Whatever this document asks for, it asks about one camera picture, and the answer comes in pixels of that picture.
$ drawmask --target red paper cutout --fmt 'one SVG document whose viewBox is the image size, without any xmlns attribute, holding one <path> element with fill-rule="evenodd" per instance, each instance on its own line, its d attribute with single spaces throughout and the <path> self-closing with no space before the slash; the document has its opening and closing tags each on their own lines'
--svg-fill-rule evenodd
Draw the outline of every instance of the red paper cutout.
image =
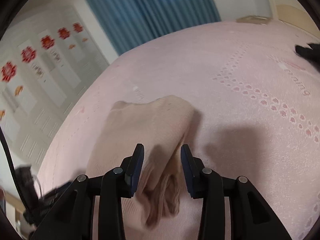
<svg viewBox="0 0 320 240">
<path fill-rule="evenodd" d="M 17 73 L 17 65 L 13 65 L 8 61 L 1 69 L 2 81 L 9 82 L 12 77 Z"/>
</svg>

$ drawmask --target bed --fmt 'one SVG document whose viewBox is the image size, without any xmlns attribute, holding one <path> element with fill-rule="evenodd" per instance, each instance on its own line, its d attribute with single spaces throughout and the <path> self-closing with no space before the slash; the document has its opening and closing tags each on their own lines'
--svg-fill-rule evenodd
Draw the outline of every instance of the bed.
<svg viewBox="0 0 320 240">
<path fill-rule="evenodd" d="M 280 21 L 219 22 L 126 52 L 56 134 L 38 173 L 43 191 L 85 173 L 113 103 L 176 95 L 197 109 L 187 141 L 193 155 L 222 176 L 247 176 L 301 240 L 320 212 L 320 73 L 294 52 L 310 42 L 319 40 Z M 126 228 L 127 239 L 196 239 L 202 201 L 184 189 L 180 202 L 177 217 L 151 232 Z"/>
</svg>

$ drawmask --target pink towel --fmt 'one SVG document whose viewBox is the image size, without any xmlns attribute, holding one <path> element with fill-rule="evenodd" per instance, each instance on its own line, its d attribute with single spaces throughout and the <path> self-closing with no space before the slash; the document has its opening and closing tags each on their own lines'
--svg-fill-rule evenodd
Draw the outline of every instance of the pink towel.
<svg viewBox="0 0 320 240">
<path fill-rule="evenodd" d="M 86 174 L 89 177 L 104 175 L 119 166 L 123 158 L 132 155 L 137 143 L 144 145 L 145 157 L 137 192 L 132 199 L 122 199 L 125 225 L 138 230 L 154 228 L 162 217 L 178 214 L 180 147 L 193 113 L 190 103 L 175 96 L 148 104 L 123 101 L 114 104 L 89 159 Z"/>
</svg>

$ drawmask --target orange decoration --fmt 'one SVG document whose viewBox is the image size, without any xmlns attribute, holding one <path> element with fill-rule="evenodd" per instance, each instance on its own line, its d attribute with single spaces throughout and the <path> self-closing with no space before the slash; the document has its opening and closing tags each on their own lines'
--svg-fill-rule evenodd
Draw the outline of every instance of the orange decoration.
<svg viewBox="0 0 320 240">
<path fill-rule="evenodd" d="M 59 33 L 59 37 L 63 40 L 70 37 L 70 31 L 68 31 L 67 28 L 65 28 L 65 27 L 59 29 L 58 33 Z"/>
<path fill-rule="evenodd" d="M 18 96 L 22 90 L 23 90 L 23 86 L 17 86 L 16 90 L 14 91 L 14 95 Z"/>
<path fill-rule="evenodd" d="M 41 44 L 43 48 L 50 49 L 52 46 L 54 46 L 54 39 L 47 35 L 41 39 Z"/>
<path fill-rule="evenodd" d="M 83 27 L 81 26 L 80 23 L 74 23 L 73 24 L 73 30 L 77 33 L 80 33 L 83 31 Z"/>
<path fill-rule="evenodd" d="M 5 114 L 5 110 L 1 110 L 0 111 L 0 121 L 2 120 L 2 118 L 4 117 Z"/>
</svg>

